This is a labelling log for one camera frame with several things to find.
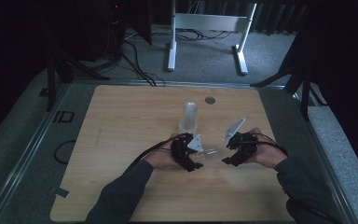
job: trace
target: metal stand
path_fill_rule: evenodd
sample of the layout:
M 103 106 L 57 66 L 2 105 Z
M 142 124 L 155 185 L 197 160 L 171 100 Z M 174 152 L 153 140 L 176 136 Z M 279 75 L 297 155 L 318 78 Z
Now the metal stand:
M 175 69 L 176 58 L 176 29 L 195 29 L 195 30 L 216 30 L 229 32 L 242 32 L 239 45 L 236 45 L 236 55 L 243 75 L 248 74 L 243 47 L 245 46 L 252 19 L 255 14 L 256 4 L 252 4 L 252 13 L 249 17 L 215 16 L 176 13 L 176 0 L 172 0 L 172 40 L 170 44 L 170 54 L 168 59 L 168 70 Z

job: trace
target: gray carpet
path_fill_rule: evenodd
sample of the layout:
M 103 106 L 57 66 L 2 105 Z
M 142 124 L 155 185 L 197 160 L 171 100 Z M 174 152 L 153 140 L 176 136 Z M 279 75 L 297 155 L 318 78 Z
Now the gray carpet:
M 129 41 L 138 49 L 139 64 L 142 69 L 167 82 L 250 84 L 277 72 L 295 36 L 250 34 L 245 47 L 249 75 L 245 77 L 239 75 L 231 51 L 231 47 L 238 43 L 240 37 L 238 34 L 232 34 L 225 39 L 178 41 L 176 68 L 173 72 L 165 70 L 166 45 L 170 40 L 168 36 L 155 35 L 153 46 L 147 45 L 138 38 L 131 38 Z M 125 44 L 123 52 L 134 59 L 134 51 L 130 45 Z M 105 60 L 87 63 L 87 65 L 94 66 L 103 62 Z M 54 160 L 54 150 L 63 142 L 76 139 L 92 92 L 98 84 L 114 84 L 126 79 L 142 80 L 128 70 L 129 67 L 128 63 L 121 60 L 113 67 L 99 71 L 106 71 L 103 74 L 112 78 L 105 82 L 95 81 L 75 71 L 77 79 L 69 86 L 58 105 L 59 111 L 74 112 L 74 120 L 71 123 L 48 124 L 47 132 L 37 147 L 27 172 L 0 217 L 0 223 L 53 223 L 49 219 L 49 210 L 55 195 L 49 190 L 60 185 L 65 171 L 65 165 Z M 273 84 L 284 85 L 287 78 L 282 78 Z M 46 86 L 45 71 L 34 79 L 0 126 L 0 188 L 21 153 L 27 148 L 39 123 L 48 116 L 54 116 L 45 111 L 47 99 L 38 96 L 41 89 Z M 298 101 L 276 89 L 261 91 L 261 97 L 277 141 L 285 146 L 290 154 L 304 158 L 315 172 L 320 172 L 312 152 L 314 145 L 312 142 L 315 139 L 309 135 L 310 126 L 304 122 L 298 112 Z M 62 157 L 64 159 L 69 157 L 72 149 L 71 144 L 62 147 Z

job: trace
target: black curtain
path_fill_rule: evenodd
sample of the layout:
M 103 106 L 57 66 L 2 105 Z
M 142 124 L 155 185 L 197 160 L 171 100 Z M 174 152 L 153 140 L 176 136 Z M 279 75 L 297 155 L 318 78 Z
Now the black curtain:
M 281 70 L 299 64 L 311 71 L 358 157 L 358 2 L 312 8 Z

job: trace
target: person's right hand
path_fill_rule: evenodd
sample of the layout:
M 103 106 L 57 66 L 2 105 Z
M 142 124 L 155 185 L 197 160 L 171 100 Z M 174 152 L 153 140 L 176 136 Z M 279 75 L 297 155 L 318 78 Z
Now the person's right hand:
M 260 134 L 261 132 L 258 128 L 253 128 L 249 133 L 254 134 L 260 142 L 272 143 L 269 139 Z M 268 168 L 275 168 L 278 163 L 286 159 L 287 156 L 276 147 L 258 144 L 257 152 L 245 163 L 255 162 Z

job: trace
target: table surface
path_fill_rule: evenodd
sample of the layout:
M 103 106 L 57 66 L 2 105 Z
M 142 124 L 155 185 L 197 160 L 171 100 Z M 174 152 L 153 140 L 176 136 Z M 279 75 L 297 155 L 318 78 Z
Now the table surface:
M 213 105 L 205 103 L 209 96 Z M 84 220 L 106 184 L 144 150 L 178 132 L 185 102 L 199 106 L 202 147 L 218 156 L 200 161 L 204 167 L 191 173 L 155 170 L 131 220 L 292 220 L 273 169 L 221 161 L 234 154 L 223 142 L 227 127 L 241 118 L 246 121 L 239 132 L 259 127 L 273 138 L 256 90 L 141 86 L 96 88 L 61 184 L 70 195 L 57 196 L 51 219 Z

